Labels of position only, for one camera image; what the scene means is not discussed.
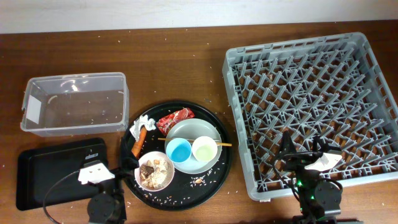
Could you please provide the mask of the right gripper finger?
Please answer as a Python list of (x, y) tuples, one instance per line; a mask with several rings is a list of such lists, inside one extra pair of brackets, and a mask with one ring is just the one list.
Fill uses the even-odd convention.
[(290, 137), (290, 134), (288, 131), (283, 132), (282, 142), (280, 144), (279, 152), (282, 155), (293, 154), (293, 153), (297, 152), (295, 144), (294, 144), (292, 138)]
[(328, 152), (333, 150), (333, 146), (323, 143), (319, 136), (313, 138), (312, 151), (313, 152)]

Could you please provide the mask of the orange carrot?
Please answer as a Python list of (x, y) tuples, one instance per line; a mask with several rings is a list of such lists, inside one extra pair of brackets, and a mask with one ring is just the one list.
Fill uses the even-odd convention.
[(139, 139), (135, 141), (131, 152), (133, 153), (133, 155), (138, 159), (140, 157), (140, 153), (141, 153), (141, 149), (142, 146), (144, 144), (144, 140), (146, 138), (146, 134), (147, 134), (147, 130), (146, 128), (143, 126), (141, 128), (141, 131), (139, 133)]

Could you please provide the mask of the pink bowl with food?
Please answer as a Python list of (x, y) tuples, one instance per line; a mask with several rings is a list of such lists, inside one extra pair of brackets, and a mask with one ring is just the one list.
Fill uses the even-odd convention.
[(154, 151), (139, 159), (139, 167), (134, 170), (134, 177), (144, 190), (158, 192), (171, 183), (174, 173), (174, 164), (166, 154)]

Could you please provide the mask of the white tissue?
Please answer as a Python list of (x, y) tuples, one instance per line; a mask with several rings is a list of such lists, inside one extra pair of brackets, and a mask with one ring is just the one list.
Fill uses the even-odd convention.
[(149, 118), (148, 115), (141, 115), (133, 125), (129, 128), (130, 133), (136, 141), (140, 140), (141, 129), (146, 128), (147, 131), (153, 131), (156, 129), (155, 120)]

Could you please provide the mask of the red snack wrapper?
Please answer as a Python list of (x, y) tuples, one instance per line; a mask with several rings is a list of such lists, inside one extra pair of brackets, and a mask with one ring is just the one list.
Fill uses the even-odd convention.
[(158, 122), (156, 122), (156, 126), (160, 132), (166, 136), (177, 123), (194, 117), (195, 114), (190, 108), (183, 108), (160, 118)]

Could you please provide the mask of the blue cup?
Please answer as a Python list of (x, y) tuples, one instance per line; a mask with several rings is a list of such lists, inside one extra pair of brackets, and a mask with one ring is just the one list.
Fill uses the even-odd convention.
[(186, 139), (175, 138), (167, 144), (165, 153), (172, 162), (183, 163), (191, 157), (192, 146)]

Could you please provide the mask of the wooden chopstick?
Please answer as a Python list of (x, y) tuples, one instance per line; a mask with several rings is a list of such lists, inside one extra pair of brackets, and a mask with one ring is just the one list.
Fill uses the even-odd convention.
[[(161, 140), (161, 141), (171, 141), (173, 139), (177, 139), (177, 138), (158, 138), (158, 140)], [(184, 140), (187, 140), (188, 142), (192, 142), (192, 143), (195, 141), (193, 139), (184, 139)], [(232, 146), (231, 143), (218, 142), (218, 141), (215, 141), (215, 143), (216, 143), (217, 146), (226, 146), (226, 147), (231, 147)]]

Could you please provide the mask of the grey plate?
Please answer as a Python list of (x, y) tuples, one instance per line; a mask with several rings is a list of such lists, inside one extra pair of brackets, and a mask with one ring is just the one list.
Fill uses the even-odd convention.
[[(201, 136), (208, 136), (216, 142), (222, 142), (221, 135), (218, 130), (209, 122), (191, 118), (177, 123), (167, 134), (167, 138), (184, 138), (195, 140)], [(211, 169), (220, 158), (222, 147), (217, 146), (215, 157), (209, 162), (200, 162), (196, 160), (192, 154), (188, 161), (183, 163), (175, 163), (174, 167), (180, 172), (186, 174), (200, 174)]]

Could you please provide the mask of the white cup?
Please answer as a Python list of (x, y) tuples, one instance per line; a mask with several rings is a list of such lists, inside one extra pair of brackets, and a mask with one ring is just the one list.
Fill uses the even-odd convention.
[(215, 140), (208, 136), (196, 138), (192, 144), (192, 153), (200, 162), (210, 162), (215, 158), (217, 152), (218, 146)]

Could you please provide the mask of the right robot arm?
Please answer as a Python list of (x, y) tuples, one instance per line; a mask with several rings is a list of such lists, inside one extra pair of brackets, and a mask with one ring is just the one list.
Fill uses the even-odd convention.
[(323, 143), (319, 136), (313, 138), (312, 150), (298, 152), (288, 131), (282, 135), (279, 153), (275, 156), (272, 169), (279, 180), (283, 180), (275, 167), (277, 161), (284, 161), (284, 170), (295, 174), (296, 182), (288, 184), (300, 204), (299, 216), (290, 221), (293, 224), (350, 224), (359, 220), (339, 220), (343, 186), (321, 173), (337, 165), (342, 158), (339, 147)]

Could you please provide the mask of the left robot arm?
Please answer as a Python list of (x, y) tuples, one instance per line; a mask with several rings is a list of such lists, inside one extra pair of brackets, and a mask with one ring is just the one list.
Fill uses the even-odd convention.
[(56, 219), (47, 210), (47, 198), (54, 189), (70, 177), (77, 175), (77, 180), (82, 185), (91, 185), (98, 188), (98, 193), (93, 196), (87, 205), (89, 223), (124, 223), (127, 219), (124, 203), (124, 190), (120, 189), (121, 181), (134, 175), (138, 168), (138, 157), (127, 147), (125, 139), (121, 140), (121, 154), (125, 158), (121, 166), (115, 169), (108, 169), (105, 161), (101, 160), (101, 154), (93, 151), (94, 146), (104, 143), (100, 138), (86, 139), (61, 145), (62, 149), (78, 149), (84, 154), (78, 161), (82, 162), (81, 167), (58, 180), (46, 192), (42, 201), (42, 208), (47, 218), (57, 223)]

